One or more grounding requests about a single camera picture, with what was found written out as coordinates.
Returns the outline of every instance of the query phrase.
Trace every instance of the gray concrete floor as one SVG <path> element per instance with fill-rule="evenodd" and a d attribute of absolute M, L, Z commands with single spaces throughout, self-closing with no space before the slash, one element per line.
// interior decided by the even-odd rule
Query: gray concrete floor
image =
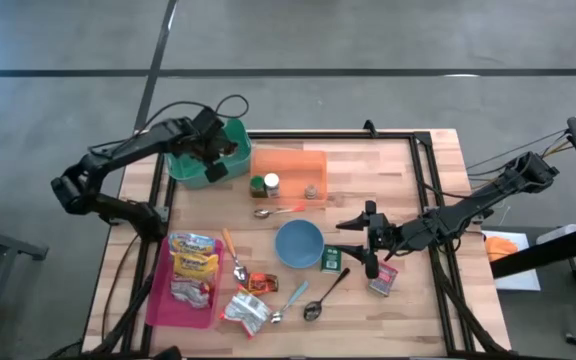
<path fill-rule="evenodd" d="M 147 69 L 166 4 L 0 0 L 0 69 Z M 576 68 L 576 0 L 182 1 L 162 67 Z M 0 359 L 47 356 L 81 336 L 108 228 L 65 214 L 49 182 L 86 146 L 130 133 L 144 84 L 0 78 L 0 232 L 50 246 L 43 263 L 18 260 L 0 306 Z M 230 93 L 250 100 L 251 129 L 356 129 L 368 118 L 382 128 L 456 128 L 467 164 L 576 115 L 576 77 L 160 79 L 151 113 Z M 504 225 L 576 223 L 576 155 L 549 161 L 561 170 L 555 185 L 509 199 Z M 541 336 L 565 330 L 560 322 L 522 323 L 519 306 L 504 304 L 513 347 L 560 355 L 566 345 Z"/>

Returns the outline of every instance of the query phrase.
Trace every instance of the blue-handled spoon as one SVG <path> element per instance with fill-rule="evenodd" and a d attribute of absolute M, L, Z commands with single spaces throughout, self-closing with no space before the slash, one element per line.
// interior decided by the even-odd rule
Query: blue-handled spoon
<path fill-rule="evenodd" d="M 292 296 L 288 300 L 288 303 L 286 303 L 286 305 L 284 305 L 284 307 L 282 307 L 281 310 L 272 313 L 270 322 L 273 324 L 280 323 L 281 319 L 284 317 L 284 311 L 286 311 L 286 309 L 288 309 L 290 305 L 292 305 L 295 301 L 297 301 L 297 299 L 301 296 L 301 294 L 304 293 L 304 291 L 306 291 L 307 288 L 308 288 L 308 281 L 304 281 L 301 284 L 301 286 L 299 286 L 297 290 L 295 290 L 295 293 L 292 294 Z"/>

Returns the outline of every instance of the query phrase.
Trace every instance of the orange plastic container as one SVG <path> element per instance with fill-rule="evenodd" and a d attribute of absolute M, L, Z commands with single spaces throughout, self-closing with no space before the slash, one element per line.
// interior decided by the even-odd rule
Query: orange plastic container
<path fill-rule="evenodd" d="M 326 153 L 324 151 L 255 149 L 251 176 L 275 173 L 279 176 L 278 198 L 255 198 L 267 206 L 325 206 L 328 198 Z M 317 188 L 315 199 L 306 199 L 308 185 Z"/>

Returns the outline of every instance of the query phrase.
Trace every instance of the spoon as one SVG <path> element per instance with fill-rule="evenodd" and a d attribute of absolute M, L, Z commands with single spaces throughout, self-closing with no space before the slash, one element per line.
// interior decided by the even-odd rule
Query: spoon
<path fill-rule="evenodd" d="M 284 316 L 284 311 L 286 311 L 286 309 L 288 309 L 288 307 L 290 305 L 292 305 L 301 296 L 301 294 L 303 294 L 304 291 L 306 291 L 307 288 L 308 288 L 308 281 L 304 281 L 301 284 L 301 286 L 299 286 L 297 288 L 297 290 L 295 290 L 295 293 L 292 294 L 292 296 L 290 297 L 290 300 L 288 300 L 286 305 L 284 305 L 284 307 L 282 307 L 281 310 L 275 311 L 274 313 L 272 313 L 272 318 L 270 319 L 270 322 L 273 324 L 280 323 L 281 319 Z"/>
<path fill-rule="evenodd" d="M 246 267 L 242 266 L 239 263 L 239 259 L 237 259 L 237 253 L 235 252 L 235 246 L 232 244 L 230 232 L 228 229 L 224 228 L 221 230 L 221 234 L 224 236 L 224 240 L 226 240 L 228 250 L 230 250 L 230 255 L 232 255 L 232 258 L 235 260 L 235 270 L 233 271 L 233 275 L 235 275 L 235 279 L 237 279 L 239 283 L 246 286 L 246 282 L 248 281 L 248 270 L 246 270 Z"/>
<path fill-rule="evenodd" d="M 269 217 L 272 214 L 281 214 L 281 213 L 286 213 L 286 212 L 297 212 L 297 211 L 304 211 L 306 210 L 306 208 L 304 206 L 297 206 L 295 208 L 292 209 L 281 209 L 281 210 L 266 210 L 266 209 L 257 209 L 255 210 L 255 217 L 257 219 L 266 219 L 267 217 Z"/>
<path fill-rule="evenodd" d="M 335 286 L 337 286 L 337 284 L 339 284 L 341 280 L 343 280 L 348 274 L 350 274 L 350 269 L 345 268 L 344 271 L 342 271 L 341 274 L 339 274 L 337 281 L 335 281 L 335 283 L 332 284 L 330 290 L 328 290 L 328 292 L 321 298 L 321 300 L 311 301 L 308 303 L 308 305 L 306 305 L 306 308 L 304 309 L 304 319 L 306 319 L 306 321 L 314 321 L 319 317 L 319 315 L 321 314 L 321 302 L 324 301 L 324 299 L 326 298 L 326 296 L 328 296 L 328 294 L 330 294 L 332 289 L 334 289 Z"/>

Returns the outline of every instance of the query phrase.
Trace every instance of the green box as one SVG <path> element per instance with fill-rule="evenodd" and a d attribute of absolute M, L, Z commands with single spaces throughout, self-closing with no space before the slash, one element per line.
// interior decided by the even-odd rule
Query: green box
<path fill-rule="evenodd" d="M 341 251 L 332 245 L 324 246 L 321 256 L 321 272 L 330 274 L 341 273 Z"/>

